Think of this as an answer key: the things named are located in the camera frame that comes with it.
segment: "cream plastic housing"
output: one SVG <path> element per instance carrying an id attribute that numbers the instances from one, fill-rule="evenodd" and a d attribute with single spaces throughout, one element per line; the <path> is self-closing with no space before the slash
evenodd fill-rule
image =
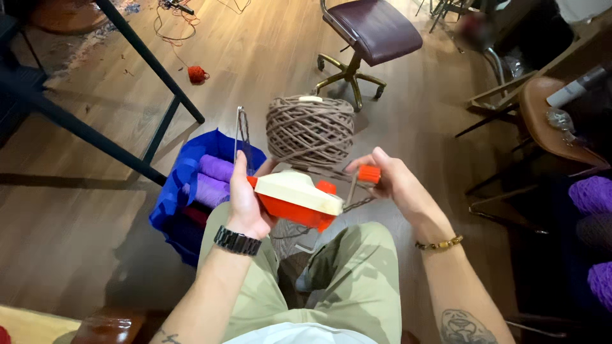
<path id="1" fill-rule="evenodd" d="M 294 170 L 259 177 L 255 192 L 325 214 L 342 214 L 340 197 L 317 189 L 309 175 Z"/>

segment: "brown leather stool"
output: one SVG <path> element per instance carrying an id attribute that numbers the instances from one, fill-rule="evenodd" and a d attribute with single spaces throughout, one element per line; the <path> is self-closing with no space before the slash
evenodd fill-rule
<path id="1" fill-rule="evenodd" d="M 357 0 L 334 6 L 329 10 L 325 0 L 321 1 L 323 20 L 348 43 L 355 53 L 349 65 L 319 54 L 317 65 L 324 68 L 324 60 L 338 67 L 341 72 L 321 81 L 315 86 L 319 89 L 335 81 L 344 79 L 351 83 L 355 93 L 356 111 L 361 110 L 361 93 L 357 79 L 367 80 L 378 86 L 375 99 L 380 98 L 387 84 L 380 79 L 358 71 L 363 59 L 371 67 L 418 50 L 423 45 L 418 31 L 393 5 L 385 0 Z"/>

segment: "right hand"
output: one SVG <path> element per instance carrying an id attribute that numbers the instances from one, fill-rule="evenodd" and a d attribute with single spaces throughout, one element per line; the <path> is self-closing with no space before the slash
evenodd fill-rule
<path id="1" fill-rule="evenodd" d="M 361 165 L 381 169 L 381 180 L 371 193 L 378 198 L 393 199 L 404 218 L 416 229 L 419 242 L 432 244 L 455 237 L 446 215 L 403 161 L 389 157 L 376 147 L 372 154 L 349 163 L 345 172 L 356 173 Z"/>

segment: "chair base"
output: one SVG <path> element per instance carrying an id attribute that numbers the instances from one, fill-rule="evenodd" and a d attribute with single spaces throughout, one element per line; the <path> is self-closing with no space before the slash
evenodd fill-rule
<path id="1" fill-rule="evenodd" d="M 378 89 L 376 90 L 376 95 L 374 96 L 374 99 L 378 99 L 383 95 L 383 91 L 385 86 L 387 86 L 387 83 L 383 80 L 380 80 L 379 78 L 375 78 L 371 75 L 363 74 L 362 72 L 358 71 L 359 66 L 361 65 L 361 58 L 357 55 L 357 53 L 353 54 L 353 58 L 351 59 L 351 63 L 349 65 L 346 65 L 331 56 L 319 54 L 316 59 L 316 65 L 319 70 L 323 71 L 323 68 L 325 68 L 325 61 L 338 67 L 341 72 L 338 74 L 334 74 L 331 77 L 316 84 L 313 90 L 315 94 L 319 94 L 319 90 L 321 88 L 338 80 L 344 79 L 349 82 L 351 84 L 351 87 L 353 88 L 353 93 L 355 94 L 355 102 L 357 103 L 357 108 L 355 109 L 355 112 L 359 112 L 362 107 L 361 92 L 359 91 L 359 84 L 357 84 L 357 79 L 363 79 L 378 85 Z"/>

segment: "black wristwatch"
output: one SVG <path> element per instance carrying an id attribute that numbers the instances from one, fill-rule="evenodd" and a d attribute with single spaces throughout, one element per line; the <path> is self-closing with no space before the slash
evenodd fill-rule
<path id="1" fill-rule="evenodd" d="M 232 232 L 224 226 L 219 227 L 214 242 L 231 252 L 250 256 L 257 255 L 257 251 L 259 251 L 259 247 L 261 246 L 261 240 Z"/>

